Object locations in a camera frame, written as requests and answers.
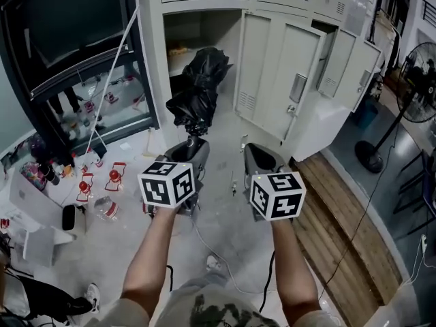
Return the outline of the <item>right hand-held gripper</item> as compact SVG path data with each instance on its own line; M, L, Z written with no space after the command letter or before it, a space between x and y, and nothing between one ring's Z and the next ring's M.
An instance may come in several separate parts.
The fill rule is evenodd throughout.
M256 221L276 221L298 217L306 196L299 172L294 172L282 157L256 143L244 151L245 196Z

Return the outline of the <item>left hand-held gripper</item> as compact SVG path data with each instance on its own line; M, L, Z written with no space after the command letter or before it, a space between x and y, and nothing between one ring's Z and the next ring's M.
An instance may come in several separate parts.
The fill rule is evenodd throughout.
M166 207L192 216L204 186L200 175L205 172L209 153L208 141L189 137L158 156L138 175L145 212L153 216L158 207Z

